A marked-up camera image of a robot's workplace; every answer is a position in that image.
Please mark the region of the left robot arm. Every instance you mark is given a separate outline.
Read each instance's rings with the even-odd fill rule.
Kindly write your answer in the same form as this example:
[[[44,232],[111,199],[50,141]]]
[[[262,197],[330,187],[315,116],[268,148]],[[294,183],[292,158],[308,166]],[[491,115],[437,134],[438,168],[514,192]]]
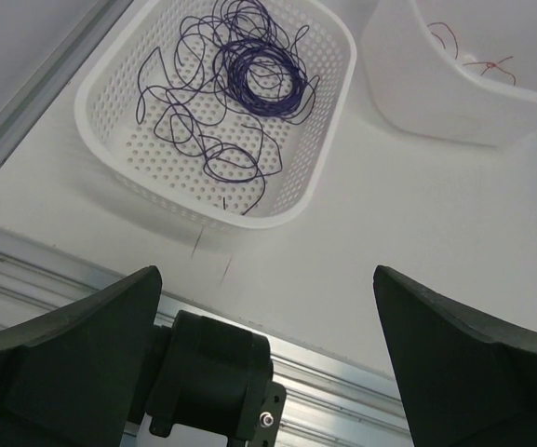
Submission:
[[[417,446],[537,446],[537,332],[426,288],[388,266],[373,288]],[[0,331],[0,446],[116,446],[175,426],[270,446],[286,400],[268,340],[181,311],[154,324],[149,266]]]

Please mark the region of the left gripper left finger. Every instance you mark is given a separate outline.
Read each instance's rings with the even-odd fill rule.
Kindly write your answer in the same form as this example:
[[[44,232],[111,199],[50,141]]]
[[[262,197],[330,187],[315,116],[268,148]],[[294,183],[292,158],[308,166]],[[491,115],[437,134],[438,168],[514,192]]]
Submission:
[[[0,331],[0,446],[117,446],[162,280],[145,267]]]

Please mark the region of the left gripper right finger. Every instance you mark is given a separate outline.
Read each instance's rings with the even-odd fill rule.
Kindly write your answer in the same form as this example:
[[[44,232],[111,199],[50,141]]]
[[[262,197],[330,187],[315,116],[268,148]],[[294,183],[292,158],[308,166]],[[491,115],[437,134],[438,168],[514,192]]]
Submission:
[[[416,446],[537,446],[537,332],[379,265],[375,301]]]

